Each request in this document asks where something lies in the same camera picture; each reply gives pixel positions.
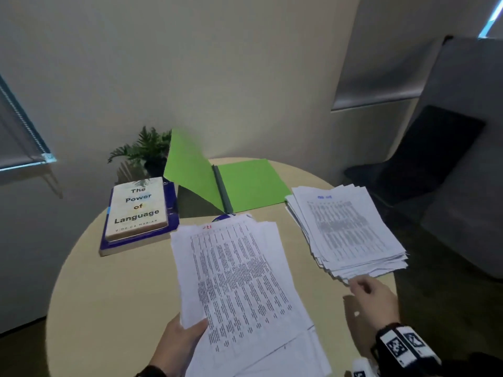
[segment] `potted plant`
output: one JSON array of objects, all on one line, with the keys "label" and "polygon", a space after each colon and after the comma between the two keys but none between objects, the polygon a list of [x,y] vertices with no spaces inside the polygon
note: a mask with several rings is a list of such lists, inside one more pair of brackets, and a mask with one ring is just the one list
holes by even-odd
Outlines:
[{"label": "potted plant", "polygon": [[125,156],[134,165],[141,165],[147,170],[150,177],[161,177],[166,166],[167,153],[170,150],[171,130],[158,133],[155,128],[147,131],[143,126],[136,143],[119,147],[110,152],[108,162],[114,157]]}]

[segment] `black chair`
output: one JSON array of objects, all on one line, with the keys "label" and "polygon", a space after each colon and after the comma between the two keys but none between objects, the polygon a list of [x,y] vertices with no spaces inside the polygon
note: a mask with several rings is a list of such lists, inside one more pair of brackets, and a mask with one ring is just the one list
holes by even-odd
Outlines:
[{"label": "black chair", "polygon": [[348,168],[344,175],[392,207],[436,190],[484,126],[482,120],[426,106],[392,158]]}]

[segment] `hand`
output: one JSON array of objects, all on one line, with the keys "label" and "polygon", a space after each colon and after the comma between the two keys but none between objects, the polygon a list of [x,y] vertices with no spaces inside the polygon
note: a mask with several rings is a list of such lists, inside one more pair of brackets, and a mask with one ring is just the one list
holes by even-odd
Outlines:
[{"label": "hand", "polygon": [[349,280],[349,288],[362,308],[362,314],[376,331],[399,323],[398,299],[388,286],[368,275]]},{"label": "hand", "polygon": [[180,314],[167,323],[149,365],[161,369],[167,377],[179,376],[189,364],[192,351],[208,327],[208,319],[188,329],[180,324]]}]

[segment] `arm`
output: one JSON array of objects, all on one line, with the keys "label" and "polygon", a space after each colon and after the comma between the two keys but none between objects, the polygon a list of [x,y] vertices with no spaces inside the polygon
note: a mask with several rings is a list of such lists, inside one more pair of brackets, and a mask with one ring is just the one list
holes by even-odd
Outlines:
[{"label": "arm", "polygon": [[208,327],[204,319],[196,325],[184,329],[180,324],[180,314],[167,323],[154,356],[148,366],[136,377],[178,377],[189,365],[192,352]]},{"label": "arm", "polygon": [[441,361],[410,327],[400,324],[398,299],[379,280],[367,275],[349,281],[362,314],[377,331],[372,349],[382,377],[441,375]]}]

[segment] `person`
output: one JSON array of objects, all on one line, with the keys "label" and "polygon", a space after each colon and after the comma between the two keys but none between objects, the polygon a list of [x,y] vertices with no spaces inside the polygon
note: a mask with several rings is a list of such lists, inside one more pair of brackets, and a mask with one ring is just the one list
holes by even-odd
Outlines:
[{"label": "person", "polygon": [[[398,298],[379,280],[368,275],[349,281],[361,313],[377,332],[372,349],[381,377],[499,375],[503,361],[473,353],[468,361],[441,362],[426,342],[410,327],[400,323]],[[178,377],[188,366],[208,321],[184,329],[179,314],[167,324],[148,366],[136,377]],[[368,374],[354,372],[354,377]]]}]

